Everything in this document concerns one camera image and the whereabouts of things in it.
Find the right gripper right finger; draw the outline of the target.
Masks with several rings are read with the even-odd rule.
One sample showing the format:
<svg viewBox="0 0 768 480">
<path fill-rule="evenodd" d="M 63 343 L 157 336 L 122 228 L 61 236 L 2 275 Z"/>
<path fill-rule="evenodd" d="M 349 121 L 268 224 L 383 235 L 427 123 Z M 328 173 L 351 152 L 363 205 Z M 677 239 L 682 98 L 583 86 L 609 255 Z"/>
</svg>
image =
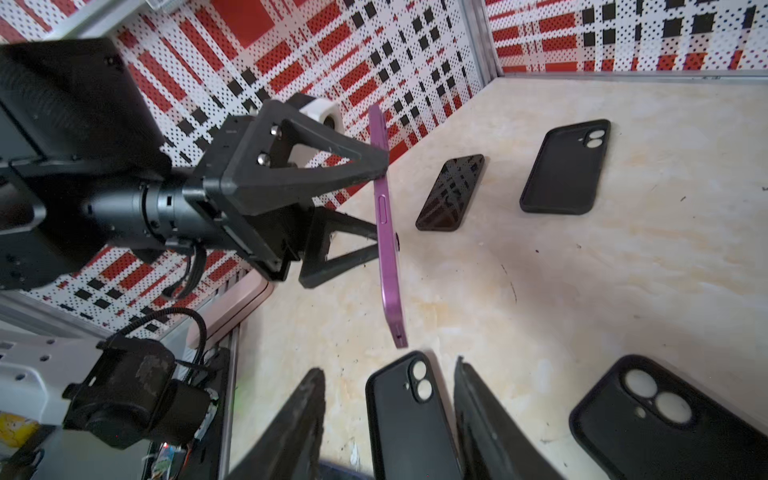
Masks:
<svg viewBox="0 0 768 480">
<path fill-rule="evenodd" d="M 454 369 L 458 452 L 466 479 L 559 479 L 473 366 Z"/>
</svg>

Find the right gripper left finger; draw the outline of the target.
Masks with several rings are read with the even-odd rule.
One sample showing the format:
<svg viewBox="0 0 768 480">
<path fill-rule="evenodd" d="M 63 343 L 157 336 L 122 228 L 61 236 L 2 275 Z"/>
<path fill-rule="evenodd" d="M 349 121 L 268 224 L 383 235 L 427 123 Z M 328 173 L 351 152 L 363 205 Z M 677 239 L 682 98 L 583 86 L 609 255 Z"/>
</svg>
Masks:
<svg viewBox="0 0 768 480">
<path fill-rule="evenodd" d="M 322 369 L 312 368 L 228 477 L 316 478 L 325 407 L 325 375 Z"/>
</svg>

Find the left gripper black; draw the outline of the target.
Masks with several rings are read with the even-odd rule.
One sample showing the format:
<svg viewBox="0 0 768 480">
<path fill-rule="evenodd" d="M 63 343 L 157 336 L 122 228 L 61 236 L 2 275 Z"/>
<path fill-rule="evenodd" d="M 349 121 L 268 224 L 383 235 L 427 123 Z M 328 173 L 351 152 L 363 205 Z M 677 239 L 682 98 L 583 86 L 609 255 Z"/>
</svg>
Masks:
<svg viewBox="0 0 768 480">
<path fill-rule="evenodd" d="M 302 259 L 314 289 L 376 260 L 376 226 L 313 200 L 385 175 L 387 151 L 347 136 L 339 105 L 295 94 L 231 116 L 184 187 L 218 229 L 209 249 L 234 249 L 265 279 L 282 281 Z"/>
</svg>

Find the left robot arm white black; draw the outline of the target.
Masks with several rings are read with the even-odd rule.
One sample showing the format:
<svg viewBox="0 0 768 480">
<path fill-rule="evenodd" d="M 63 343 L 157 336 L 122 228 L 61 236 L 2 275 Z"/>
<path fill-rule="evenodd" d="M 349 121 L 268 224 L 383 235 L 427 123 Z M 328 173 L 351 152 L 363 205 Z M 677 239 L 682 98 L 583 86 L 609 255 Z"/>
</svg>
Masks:
<svg viewBox="0 0 768 480">
<path fill-rule="evenodd" d="M 270 281 L 317 287 L 393 248 L 380 229 L 314 199 L 385 176 L 389 154 L 293 102 L 231 116 L 200 162 L 176 168 L 127 65 L 106 38 L 1 49 L 1 286 L 29 290 L 106 246 L 145 263 L 184 255 L 165 289 L 188 296 L 211 250 Z"/>
</svg>

